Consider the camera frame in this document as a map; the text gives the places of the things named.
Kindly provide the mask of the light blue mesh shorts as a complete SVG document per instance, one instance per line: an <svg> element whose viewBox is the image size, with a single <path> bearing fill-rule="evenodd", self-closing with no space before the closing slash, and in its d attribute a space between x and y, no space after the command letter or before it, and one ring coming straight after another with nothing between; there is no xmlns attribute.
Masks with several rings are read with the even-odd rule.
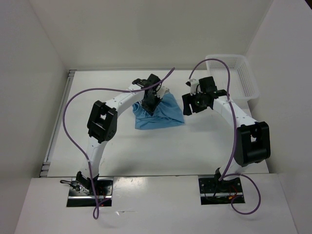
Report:
<svg viewBox="0 0 312 234"><path fill-rule="evenodd" d="M184 125L185 120L175 97L168 93L156 107L153 115L143 109L139 102L132 105L135 129L154 130Z"/></svg>

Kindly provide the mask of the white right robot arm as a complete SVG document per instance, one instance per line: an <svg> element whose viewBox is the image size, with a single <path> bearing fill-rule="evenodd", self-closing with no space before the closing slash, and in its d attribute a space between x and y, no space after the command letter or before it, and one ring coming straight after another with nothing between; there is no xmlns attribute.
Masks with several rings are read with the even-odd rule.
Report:
<svg viewBox="0 0 312 234"><path fill-rule="evenodd" d="M249 165L271 156L269 126L246 114L226 90L217 88L213 77L191 79L186 85L190 87L190 92L182 96L185 116L210 108L219 113L234 130L230 160L218 168L214 175L215 188L224 192Z"/></svg>

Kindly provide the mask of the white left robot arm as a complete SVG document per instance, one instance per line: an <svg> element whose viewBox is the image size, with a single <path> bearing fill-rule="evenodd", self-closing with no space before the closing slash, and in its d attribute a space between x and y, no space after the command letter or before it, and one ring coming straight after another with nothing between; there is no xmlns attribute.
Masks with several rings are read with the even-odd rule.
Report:
<svg viewBox="0 0 312 234"><path fill-rule="evenodd" d="M93 104L88 122L87 162L76 175L76 182L87 195L97 190L99 165L104 148L117 133L118 117L133 104L138 103L148 114L153 115L169 89L159 83L160 79L150 74L147 79L137 78L129 88L116 97Z"/></svg>

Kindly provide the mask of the white perforated plastic basket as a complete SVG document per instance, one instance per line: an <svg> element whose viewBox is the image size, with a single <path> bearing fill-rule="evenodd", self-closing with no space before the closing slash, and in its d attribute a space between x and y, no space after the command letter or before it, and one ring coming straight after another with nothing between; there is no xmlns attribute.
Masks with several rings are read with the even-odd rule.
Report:
<svg viewBox="0 0 312 234"><path fill-rule="evenodd" d="M229 94L233 100L249 101L259 97L259 89L246 57L233 54L207 55L208 74L214 77L218 89L227 89L228 66L230 71Z"/></svg>

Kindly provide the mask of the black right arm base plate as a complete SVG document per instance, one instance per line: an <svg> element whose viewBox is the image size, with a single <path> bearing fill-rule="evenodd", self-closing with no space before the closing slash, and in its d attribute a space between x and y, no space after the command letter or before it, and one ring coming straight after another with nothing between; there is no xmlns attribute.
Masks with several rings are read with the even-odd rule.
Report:
<svg viewBox="0 0 312 234"><path fill-rule="evenodd" d="M198 177L201 205L245 203L240 179L219 182L212 175Z"/></svg>

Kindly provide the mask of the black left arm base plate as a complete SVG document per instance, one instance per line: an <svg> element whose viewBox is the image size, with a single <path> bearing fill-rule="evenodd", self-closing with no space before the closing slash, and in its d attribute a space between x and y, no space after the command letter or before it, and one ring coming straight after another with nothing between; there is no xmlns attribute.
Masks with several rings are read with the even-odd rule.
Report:
<svg viewBox="0 0 312 234"><path fill-rule="evenodd" d="M95 207L96 200L92 188L88 192L82 188L75 178L71 180L61 180L61 183L68 184L70 186L66 207ZM95 183L96 194L100 207L112 206L112 194L113 194L113 178L99 177Z"/></svg>

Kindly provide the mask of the aluminium table edge rail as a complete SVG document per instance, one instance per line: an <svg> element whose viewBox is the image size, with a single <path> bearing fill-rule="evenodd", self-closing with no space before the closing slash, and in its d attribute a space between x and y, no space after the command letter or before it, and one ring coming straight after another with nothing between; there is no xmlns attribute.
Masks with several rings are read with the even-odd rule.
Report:
<svg viewBox="0 0 312 234"><path fill-rule="evenodd" d="M48 176L48 171L49 171L50 164L52 161L55 144L56 144L59 130L61 127L63 109L64 109L64 106L66 105L75 73L76 73L76 70L69 70L68 72L65 88L64 88L60 106L58 109L57 118L53 127L53 131L50 137L50 141L49 141L48 148L45 154L45 158L40 169L39 178L41 177L46 178Z"/></svg>

